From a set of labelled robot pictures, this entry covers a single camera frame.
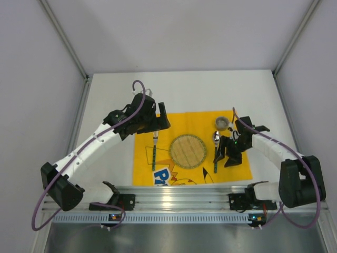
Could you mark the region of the green handled fork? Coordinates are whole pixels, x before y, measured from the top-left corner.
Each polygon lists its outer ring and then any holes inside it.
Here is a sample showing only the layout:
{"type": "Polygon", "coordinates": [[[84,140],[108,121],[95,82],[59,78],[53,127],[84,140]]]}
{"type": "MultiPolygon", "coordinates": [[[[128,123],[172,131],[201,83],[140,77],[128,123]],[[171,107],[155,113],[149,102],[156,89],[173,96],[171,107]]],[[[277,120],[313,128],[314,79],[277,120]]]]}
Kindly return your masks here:
{"type": "Polygon", "coordinates": [[[155,131],[155,132],[153,132],[152,171],[155,171],[157,142],[158,142],[158,131],[155,131]]]}

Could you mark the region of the green handled spoon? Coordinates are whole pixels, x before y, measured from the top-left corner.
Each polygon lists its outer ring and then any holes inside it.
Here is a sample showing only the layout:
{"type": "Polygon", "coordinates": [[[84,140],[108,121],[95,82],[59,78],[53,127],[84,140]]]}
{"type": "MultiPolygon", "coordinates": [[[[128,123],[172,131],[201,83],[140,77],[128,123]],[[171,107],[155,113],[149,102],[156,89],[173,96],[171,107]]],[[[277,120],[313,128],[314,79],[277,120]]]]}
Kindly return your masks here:
{"type": "MultiPolygon", "coordinates": [[[[215,131],[213,134],[212,134],[212,140],[213,140],[213,143],[214,143],[214,160],[216,158],[216,155],[217,155],[217,150],[218,150],[218,145],[220,143],[220,132],[219,131],[215,131]]],[[[214,173],[216,174],[217,173],[217,162],[213,162],[214,164],[214,173]]]]}

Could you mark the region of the speckled ceramic cup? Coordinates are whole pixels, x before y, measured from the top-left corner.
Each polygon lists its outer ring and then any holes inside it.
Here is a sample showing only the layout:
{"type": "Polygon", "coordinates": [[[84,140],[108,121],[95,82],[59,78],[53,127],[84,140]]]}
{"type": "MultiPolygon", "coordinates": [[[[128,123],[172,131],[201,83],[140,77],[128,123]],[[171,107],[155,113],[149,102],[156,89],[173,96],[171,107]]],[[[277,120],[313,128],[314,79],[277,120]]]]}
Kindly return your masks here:
{"type": "Polygon", "coordinates": [[[215,119],[215,128],[218,130],[218,131],[225,131],[228,129],[229,127],[229,120],[227,117],[224,117],[224,116],[219,116],[215,119]]]}

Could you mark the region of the round woven bamboo plate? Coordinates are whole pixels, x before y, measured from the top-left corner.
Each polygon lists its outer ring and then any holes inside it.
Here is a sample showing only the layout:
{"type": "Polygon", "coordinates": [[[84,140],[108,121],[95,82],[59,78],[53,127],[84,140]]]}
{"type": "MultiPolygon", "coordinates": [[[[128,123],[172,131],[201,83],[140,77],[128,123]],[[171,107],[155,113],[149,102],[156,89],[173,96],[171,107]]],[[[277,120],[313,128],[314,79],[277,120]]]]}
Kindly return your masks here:
{"type": "Polygon", "coordinates": [[[183,134],[176,137],[170,144],[171,160],[180,168],[194,169],[206,159],[207,148],[201,138],[193,134],[183,134]]]}

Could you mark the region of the yellow cartoon print cloth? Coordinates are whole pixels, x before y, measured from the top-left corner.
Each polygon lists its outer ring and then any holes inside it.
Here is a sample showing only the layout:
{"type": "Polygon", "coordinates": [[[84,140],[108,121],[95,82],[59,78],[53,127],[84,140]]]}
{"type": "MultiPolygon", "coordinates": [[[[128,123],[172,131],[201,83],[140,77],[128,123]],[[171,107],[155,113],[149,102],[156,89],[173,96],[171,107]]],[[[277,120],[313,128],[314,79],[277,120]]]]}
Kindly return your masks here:
{"type": "Polygon", "coordinates": [[[137,134],[134,144],[132,184],[135,186],[186,186],[251,180],[247,153],[242,164],[226,167],[228,158],[213,163],[216,145],[212,135],[219,116],[232,119],[233,112],[208,111],[170,113],[171,127],[137,134]]]}

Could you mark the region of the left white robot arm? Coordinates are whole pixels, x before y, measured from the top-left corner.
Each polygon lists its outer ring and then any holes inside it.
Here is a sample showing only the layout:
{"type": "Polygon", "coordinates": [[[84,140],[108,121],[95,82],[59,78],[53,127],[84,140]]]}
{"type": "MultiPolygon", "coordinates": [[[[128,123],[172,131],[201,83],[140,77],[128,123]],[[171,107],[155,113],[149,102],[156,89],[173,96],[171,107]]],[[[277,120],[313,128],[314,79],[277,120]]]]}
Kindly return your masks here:
{"type": "Polygon", "coordinates": [[[129,135],[170,126],[165,104],[139,93],[125,109],[110,112],[94,133],[66,157],[55,164],[45,163],[41,167],[43,188],[63,211],[70,211],[81,202],[108,204],[114,195],[111,183],[104,181],[93,189],[83,188],[81,178],[90,166],[129,135]]]}

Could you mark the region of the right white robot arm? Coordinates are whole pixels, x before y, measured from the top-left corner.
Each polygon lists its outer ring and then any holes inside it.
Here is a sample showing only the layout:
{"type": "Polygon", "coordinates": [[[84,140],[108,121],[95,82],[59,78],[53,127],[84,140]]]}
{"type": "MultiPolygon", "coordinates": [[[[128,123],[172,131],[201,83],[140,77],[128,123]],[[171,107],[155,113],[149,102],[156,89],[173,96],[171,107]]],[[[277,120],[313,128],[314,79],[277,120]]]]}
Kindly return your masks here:
{"type": "Polygon", "coordinates": [[[245,188],[252,203],[281,202],[288,208],[304,206],[326,199],[320,161],[304,156],[277,140],[264,125],[252,124],[245,116],[235,121],[231,137],[221,136],[215,149],[214,163],[227,159],[225,166],[242,164],[242,154],[248,149],[260,151],[280,171],[277,182],[261,181],[245,188]]]}

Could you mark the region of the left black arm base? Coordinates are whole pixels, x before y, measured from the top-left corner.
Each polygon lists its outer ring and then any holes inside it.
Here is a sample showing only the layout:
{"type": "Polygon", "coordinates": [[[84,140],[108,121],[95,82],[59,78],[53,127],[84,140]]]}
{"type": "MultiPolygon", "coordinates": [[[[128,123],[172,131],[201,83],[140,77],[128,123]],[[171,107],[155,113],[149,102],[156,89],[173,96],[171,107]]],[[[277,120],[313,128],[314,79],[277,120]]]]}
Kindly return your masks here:
{"type": "MultiPolygon", "coordinates": [[[[117,206],[125,211],[132,211],[135,207],[135,197],[134,194],[118,194],[112,196],[111,200],[108,201],[107,205],[109,206],[117,206]]],[[[90,211],[105,211],[105,210],[118,210],[117,208],[106,207],[106,206],[98,206],[90,203],[89,205],[90,211]]]]}

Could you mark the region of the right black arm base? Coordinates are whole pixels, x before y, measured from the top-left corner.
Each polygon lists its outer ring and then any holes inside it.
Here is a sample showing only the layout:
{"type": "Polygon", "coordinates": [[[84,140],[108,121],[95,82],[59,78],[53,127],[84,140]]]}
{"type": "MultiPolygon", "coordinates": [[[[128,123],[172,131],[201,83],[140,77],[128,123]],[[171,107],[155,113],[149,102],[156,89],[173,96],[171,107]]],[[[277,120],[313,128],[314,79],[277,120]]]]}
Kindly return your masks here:
{"type": "Polygon", "coordinates": [[[244,193],[228,194],[230,210],[245,212],[248,210],[276,210],[277,204],[269,200],[253,202],[244,193]]]}

